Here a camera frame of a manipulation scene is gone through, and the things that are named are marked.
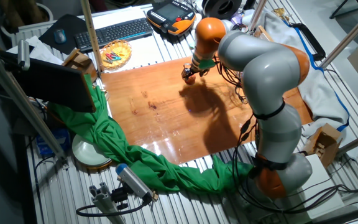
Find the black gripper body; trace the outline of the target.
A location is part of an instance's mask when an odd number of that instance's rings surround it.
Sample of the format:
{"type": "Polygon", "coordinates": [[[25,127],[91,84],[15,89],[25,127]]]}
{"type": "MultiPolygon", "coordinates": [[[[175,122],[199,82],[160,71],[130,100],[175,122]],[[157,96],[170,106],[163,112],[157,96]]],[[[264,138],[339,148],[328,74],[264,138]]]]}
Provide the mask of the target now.
{"type": "Polygon", "coordinates": [[[194,66],[192,63],[184,63],[183,70],[181,72],[182,77],[190,77],[198,73],[198,67],[194,66]]]}

